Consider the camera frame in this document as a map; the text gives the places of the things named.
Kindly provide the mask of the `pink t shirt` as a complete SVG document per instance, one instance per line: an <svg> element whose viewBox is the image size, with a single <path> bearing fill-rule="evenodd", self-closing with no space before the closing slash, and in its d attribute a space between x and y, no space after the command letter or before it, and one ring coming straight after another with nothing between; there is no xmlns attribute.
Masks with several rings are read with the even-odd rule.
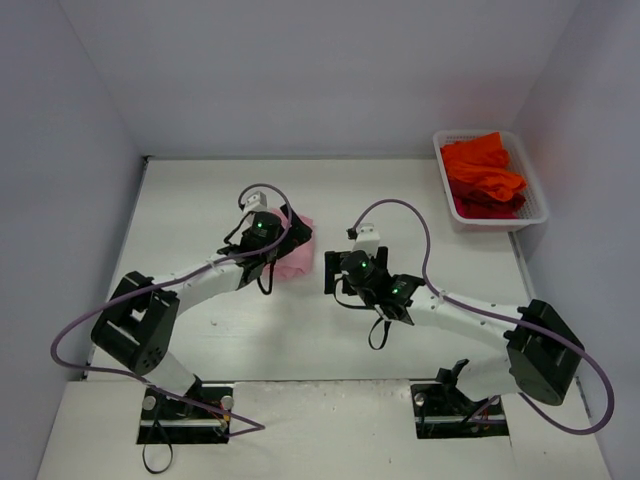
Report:
<svg viewBox="0 0 640 480"><path fill-rule="evenodd" d="M308 242L276 262L274 279L281 282L309 274L313 269L314 255L315 239L311 237Z"/></svg>

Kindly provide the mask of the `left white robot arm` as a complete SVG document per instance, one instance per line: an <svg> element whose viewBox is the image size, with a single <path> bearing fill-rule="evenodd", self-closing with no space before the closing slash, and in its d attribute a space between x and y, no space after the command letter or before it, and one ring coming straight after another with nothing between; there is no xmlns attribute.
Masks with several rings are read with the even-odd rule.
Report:
<svg viewBox="0 0 640 480"><path fill-rule="evenodd" d="M106 308L91 331L91 340L125 371L166 390L164 408L175 418L191 418L199 409L201 379L169 352L177 318L187 310L221 294L259 282L264 271L274 276L276 262L308 246L313 229L283 205L278 212L247 213L240 241L232 234L203 266L172 274L156 282L137 271L126 274L113 299L126 299Z"/></svg>

